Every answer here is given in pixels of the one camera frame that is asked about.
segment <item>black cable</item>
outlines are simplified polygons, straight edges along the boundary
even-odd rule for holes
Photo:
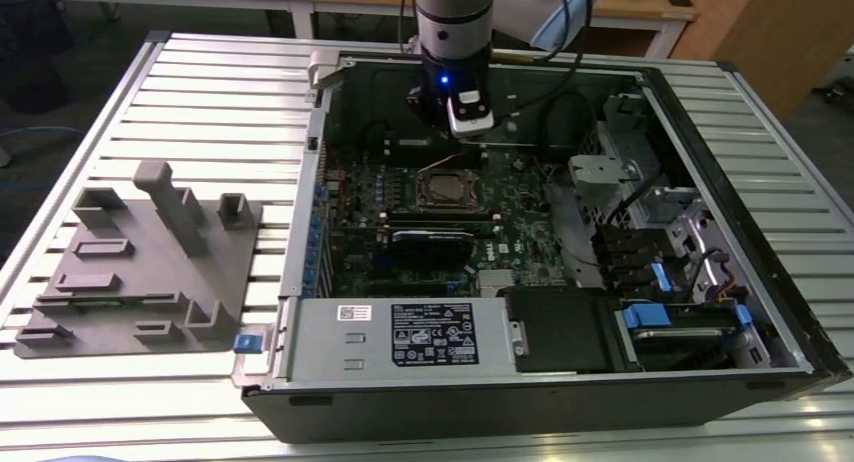
[[[573,89],[567,89],[543,103],[537,113],[537,127],[539,128],[538,129],[539,139],[537,140],[537,144],[541,146],[542,149],[547,149],[550,145],[549,119],[551,118],[551,112],[554,111],[555,106],[558,105],[558,102],[563,99],[575,99],[582,102],[587,115],[590,117],[590,129],[586,131],[586,134],[597,130],[598,115],[597,115],[597,109],[593,106],[590,99],[587,99],[587,97],[585,97],[585,95],[581,92],[577,92]]]
[[[563,51],[566,44],[570,42],[567,40],[570,38],[570,4],[566,0],[561,0],[561,3],[563,4],[563,40],[561,44],[555,45],[554,49],[551,49],[551,52],[549,53],[549,55],[546,55],[546,57],[541,57],[539,59],[537,59],[538,62],[549,62],[551,59],[554,59],[561,51]]]
[[[587,39],[587,31],[593,22],[593,0],[585,0],[585,5],[585,26],[582,27],[581,33],[578,34],[578,51],[575,52],[575,60],[573,60],[573,66],[570,67],[570,70],[563,73],[563,76],[561,77],[561,80],[558,80],[558,83],[554,85],[554,87],[543,92],[539,96],[519,103],[515,111],[523,110],[537,103],[542,102],[543,100],[554,97],[563,89],[563,85],[570,81],[570,79],[575,75],[575,72],[578,71],[578,68],[582,65],[582,59],[585,58],[585,42]]]
[[[398,47],[401,48],[401,53],[403,54],[403,12],[406,11],[406,0],[401,0],[401,12],[398,13]]]
[[[697,265],[694,266],[694,270],[692,271],[692,276],[689,277],[689,283],[685,286],[685,296],[682,296],[682,304],[670,304],[670,305],[697,305],[692,303],[692,294],[694,293],[694,286],[697,285],[697,279],[700,279],[700,273],[704,271],[704,264],[706,263],[706,259],[712,257],[716,252],[721,252],[718,247],[709,247],[706,252],[700,256],[700,260],[697,261]]]
[[[359,151],[365,151],[367,150],[367,142],[369,142],[369,135],[371,135],[371,129],[374,129],[374,127],[382,125],[383,128],[386,130],[391,129],[391,124],[389,123],[389,121],[386,119],[374,119],[370,120],[363,126],[362,129],[359,130],[359,134],[357,135],[357,149]]]
[[[624,201],[617,205],[617,207],[614,207],[614,210],[609,214],[609,217],[605,219],[605,225],[611,225],[611,222],[614,221],[617,214],[619,214],[621,211],[626,210],[626,208],[629,208],[629,206],[634,203],[634,201],[638,200],[641,196],[648,193],[648,191],[653,188],[653,185],[656,185],[656,182],[658,182],[658,179],[661,179],[664,175],[665,175],[665,168],[660,167],[658,171],[650,177],[648,177],[648,179],[644,182],[641,182],[641,185],[638,185],[638,187],[636,188],[636,191],[629,195],[629,197],[626,197],[626,199],[624,199]]]

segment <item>metal bracket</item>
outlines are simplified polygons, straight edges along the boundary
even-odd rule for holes
[[[315,50],[309,59],[309,85],[313,89],[329,87],[334,79],[330,78],[339,70],[341,52],[333,49]]]

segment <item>warning label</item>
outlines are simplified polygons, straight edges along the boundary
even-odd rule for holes
[[[477,364],[471,304],[393,305],[391,346],[398,367]]]

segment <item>wire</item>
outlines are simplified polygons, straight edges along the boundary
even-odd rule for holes
[[[10,130],[8,132],[3,132],[0,134],[0,138],[8,137],[10,135],[20,134],[22,132],[30,131],[44,131],[44,132],[74,132],[78,135],[86,135],[86,132],[80,129],[75,129],[74,127],[62,127],[46,125],[40,127],[22,127],[20,129]]]
[[[697,279],[700,279],[700,273],[704,270],[704,264],[706,263],[706,259],[713,256],[716,252],[721,252],[718,247],[709,247],[706,252],[700,256],[700,260],[697,261],[697,265],[694,266],[694,270],[692,270],[692,276],[689,277],[689,283],[685,285],[685,296],[682,297],[681,304],[669,304],[669,305],[700,305],[692,303],[692,295],[694,293],[694,286],[697,285]]]
[[[537,59],[538,62],[549,62],[555,56],[563,51],[566,44],[570,42],[567,39],[570,38],[570,4],[566,0],[561,0],[563,4],[563,40],[561,44],[555,45],[551,49],[551,52],[545,57]]]
[[[567,249],[567,248],[566,248],[566,245],[563,245],[563,240],[557,239],[557,240],[555,240],[555,242],[557,242],[558,246],[561,247],[561,251],[562,251],[562,252],[566,252],[566,253],[567,253],[567,255],[569,255],[570,257],[573,257],[577,261],[579,261],[582,264],[590,265],[590,266],[593,266],[593,267],[595,267],[595,268],[598,268],[598,269],[599,269],[599,268],[602,268],[602,266],[601,266],[599,264],[597,264],[597,263],[594,263],[594,262],[589,262],[587,260],[582,259],[578,255],[575,255],[575,254],[573,253],[573,251],[571,251],[570,249]]]
[[[445,164],[449,160],[451,160],[454,157],[457,157],[458,155],[461,155],[462,152],[457,153],[457,154],[451,154],[449,155],[445,159],[435,161],[433,164],[430,164],[427,167],[418,169],[418,172],[415,172],[417,174],[421,174],[423,171],[433,169],[435,166],[438,166],[439,164]]]
[[[585,7],[586,9],[585,26],[582,27],[582,30],[578,34],[578,51],[575,52],[575,60],[573,60],[573,66],[570,67],[570,70],[565,72],[563,76],[561,77],[561,80],[558,80],[558,83],[554,85],[554,87],[549,89],[546,92],[543,92],[539,96],[522,102],[517,106],[514,112],[518,112],[526,109],[527,107],[535,105],[537,103],[542,102],[543,100],[547,100],[551,97],[554,97],[561,92],[563,85],[570,81],[570,79],[575,75],[575,72],[578,71],[578,68],[582,65],[582,59],[585,58],[585,42],[587,40],[587,31],[590,29],[590,25],[593,21],[593,0],[585,0],[585,6],[586,6]]]
[[[359,130],[359,134],[357,136],[357,148],[359,150],[367,149],[369,135],[371,135],[371,129],[377,126],[383,126],[385,130],[391,130],[391,124],[386,119],[374,119],[370,120]]]
[[[401,48],[401,53],[405,54],[403,51],[403,12],[406,11],[406,0],[401,0],[401,12],[398,13],[398,47]]]
[[[550,145],[549,119],[551,118],[551,113],[558,105],[558,102],[563,99],[575,99],[583,103],[587,115],[590,117],[590,129],[587,131],[587,134],[597,131],[598,115],[597,109],[594,108],[590,99],[581,92],[577,92],[573,89],[567,89],[543,103],[543,106],[539,108],[539,111],[537,113],[537,126],[539,127],[539,139],[537,140],[537,144],[543,149],[549,148]]]
[[[614,207],[614,210],[609,214],[609,217],[605,219],[605,225],[611,224],[614,218],[617,217],[617,214],[619,214],[621,211],[626,210],[626,208],[629,208],[636,200],[638,200],[641,196],[648,193],[648,191],[653,188],[653,185],[656,185],[656,182],[658,182],[658,179],[661,179],[664,175],[665,168],[660,167],[658,171],[644,182],[641,182],[641,185],[638,185],[638,188],[629,195],[629,197],[626,197],[626,199],[617,205],[617,207]]]
[[[724,262],[721,262],[721,272],[724,272],[726,275],[726,282],[724,283],[724,285],[721,285],[718,290],[716,290],[714,294],[712,294],[709,301],[720,300],[724,297],[725,292],[736,286],[736,274],[726,267],[726,264]]]
[[[581,262],[582,264],[590,265],[593,267],[595,267],[597,269],[601,269],[602,266],[599,264],[595,264],[593,262],[586,261],[585,259],[582,259],[578,255],[575,255],[573,252],[570,252],[569,250],[566,250],[566,253],[569,254],[570,257],[573,257],[578,262]]]

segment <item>aluminum extrusion table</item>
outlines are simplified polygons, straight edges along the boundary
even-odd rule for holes
[[[76,194],[110,186],[123,197],[142,195],[131,177],[151,157],[171,160],[176,185],[191,186],[201,199],[243,192],[263,201],[243,322],[274,320],[309,121],[306,67],[319,47],[397,50],[191,34],[146,43],[0,272],[0,460],[80,454],[126,460],[846,459],[854,452],[853,381],[704,427],[295,446],[277,441],[242,403],[230,352],[15,357],[15,335],[75,231],[68,209]],[[854,359],[854,214],[741,75],[708,62],[586,61],[650,65],[666,74],[816,315]]]

